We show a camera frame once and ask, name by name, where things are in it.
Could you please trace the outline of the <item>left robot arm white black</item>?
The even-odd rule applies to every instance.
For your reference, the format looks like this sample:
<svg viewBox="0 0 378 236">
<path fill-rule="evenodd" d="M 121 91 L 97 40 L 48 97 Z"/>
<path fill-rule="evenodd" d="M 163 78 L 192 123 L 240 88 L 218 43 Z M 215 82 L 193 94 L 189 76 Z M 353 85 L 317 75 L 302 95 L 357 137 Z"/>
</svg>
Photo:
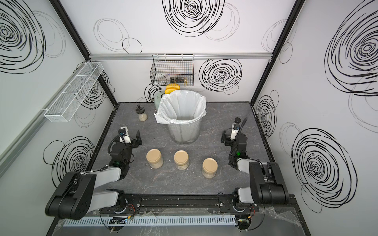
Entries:
<svg viewBox="0 0 378 236">
<path fill-rule="evenodd" d="M 142 144 L 140 132 L 132 138 L 127 127 L 121 127 L 108 146 L 107 153 L 111 157 L 109 164 L 88 172 L 67 173 L 48 201 L 45 214 L 60 219 L 79 220 L 89 212 L 106 207 L 124 211 L 127 207 L 124 191 L 108 189 L 95 192 L 95 189 L 124 179 L 135 159 L 133 149 Z"/>
</svg>

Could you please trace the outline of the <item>glass rice jar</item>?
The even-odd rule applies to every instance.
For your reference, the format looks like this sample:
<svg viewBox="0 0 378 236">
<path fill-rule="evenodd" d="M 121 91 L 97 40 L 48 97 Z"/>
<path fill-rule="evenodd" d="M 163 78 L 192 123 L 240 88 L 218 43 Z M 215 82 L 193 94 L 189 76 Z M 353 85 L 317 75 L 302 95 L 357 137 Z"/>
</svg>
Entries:
<svg viewBox="0 0 378 236">
<path fill-rule="evenodd" d="M 218 163 L 215 159 L 207 158 L 203 161 L 202 174 L 207 179 L 212 179 L 216 175 L 217 169 L 218 169 Z"/>
</svg>

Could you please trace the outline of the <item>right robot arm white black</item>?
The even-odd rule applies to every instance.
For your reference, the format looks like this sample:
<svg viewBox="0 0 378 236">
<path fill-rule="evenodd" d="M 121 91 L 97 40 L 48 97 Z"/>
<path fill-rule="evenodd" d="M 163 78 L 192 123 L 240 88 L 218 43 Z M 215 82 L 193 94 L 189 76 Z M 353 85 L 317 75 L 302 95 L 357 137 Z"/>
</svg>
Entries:
<svg viewBox="0 0 378 236">
<path fill-rule="evenodd" d="M 287 190 L 281 169 L 276 162 L 262 162 L 247 155 L 247 136 L 242 132 L 247 118 L 234 119 L 232 127 L 224 130 L 221 142 L 230 147 L 228 164 L 233 169 L 249 175 L 250 186 L 236 188 L 232 203 L 242 204 L 288 204 L 290 194 Z"/>
</svg>

